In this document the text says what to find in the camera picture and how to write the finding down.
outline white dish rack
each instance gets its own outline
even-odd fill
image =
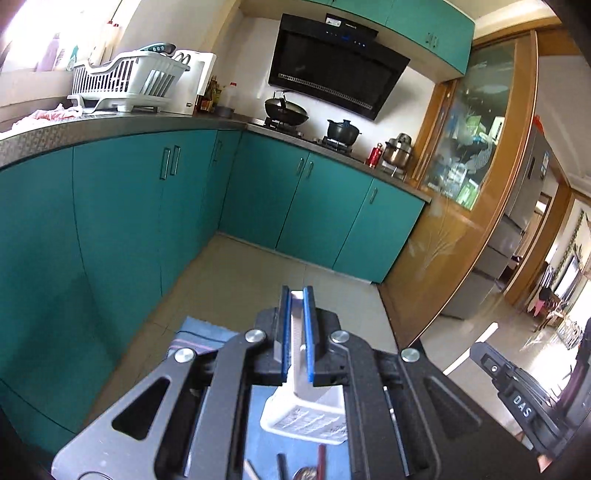
[[[188,70],[186,63],[151,51],[120,53],[100,67],[83,61],[74,65],[72,94],[68,98],[76,100],[85,113],[115,107],[119,112],[130,112],[138,106],[160,108],[170,101],[178,79]],[[88,101],[97,104],[86,108]]]

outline chopstick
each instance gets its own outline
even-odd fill
[[[317,480],[324,480],[326,476],[326,445],[321,443],[318,445],[318,465],[317,469]]]
[[[251,478],[251,480],[261,480],[258,478],[258,475],[255,472],[255,469],[252,467],[250,461],[244,459],[244,470],[246,474]]]
[[[285,453],[277,454],[277,472],[279,474],[279,480],[287,480],[287,460]]]

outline cabinet door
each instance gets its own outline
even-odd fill
[[[392,7],[392,0],[372,0],[371,2],[367,0],[329,0],[327,4],[385,25]]]
[[[42,415],[1,381],[0,408],[23,443],[34,450],[33,458],[45,467],[49,467],[51,458],[74,437],[72,432]]]
[[[217,132],[216,149],[207,175],[200,243],[205,246],[216,232],[222,216],[223,201],[228,189],[228,180],[234,164],[234,156],[242,132]]]
[[[394,0],[386,27],[430,48],[435,4],[439,2],[443,0]]]
[[[460,72],[466,73],[474,22],[444,1],[433,3],[431,16],[435,19],[431,51]]]
[[[76,236],[72,149],[0,172],[0,378],[77,431],[116,364]]]
[[[122,355],[161,297],[158,220],[167,134],[74,148],[74,205],[90,286]]]
[[[332,268],[370,184],[366,174],[311,153],[277,250]]]
[[[217,130],[169,132],[170,165],[160,207],[162,292],[197,256],[201,209]]]
[[[373,179],[334,269],[380,283],[413,229],[424,202]]]
[[[275,248],[309,152],[244,133],[232,167],[220,230]]]

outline stainless steel countertop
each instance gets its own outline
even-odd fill
[[[186,116],[164,112],[102,112],[96,115],[83,115],[79,118],[65,119],[45,124],[39,128],[25,132],[0,133],[0,168],[8,167],[13,163],[58,150],[59,148],[71,147],[72,145],[103,140],[105,138],[122,137],[124,135],[197,129],[247,130],[329,157],[332,160],[393,185],[424,202],[431,202],[429,195],[412,188],[410,185],[391,177],[381,170],[369,168],[354,158],[334,152],[314,142],[306,141],[302,138],[294,138],[290,135],[262,127],[255,124],[256,122],[242,115],[235,115],[232,119],[219,118],[207,114]]]

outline refrigerator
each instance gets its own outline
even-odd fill
[[[476,264],[441,314],[467,319],[495,286],[521,242],[540,198],[552,149],[544,135],[532,127],[515,185],[505,211]]]

